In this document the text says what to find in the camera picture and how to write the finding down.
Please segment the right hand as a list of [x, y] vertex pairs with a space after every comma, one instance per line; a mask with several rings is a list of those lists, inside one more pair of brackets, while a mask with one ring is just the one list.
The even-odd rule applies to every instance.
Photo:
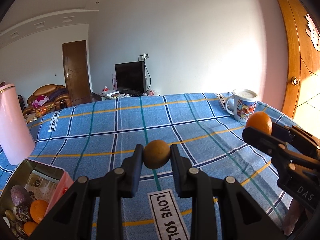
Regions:
[[293, 232], [295, 224], [299, 220], [301, 213], [302, 206], [298, 201], [293, 199], [283, 221], [283, 232], [285, 235], [289, 236]]

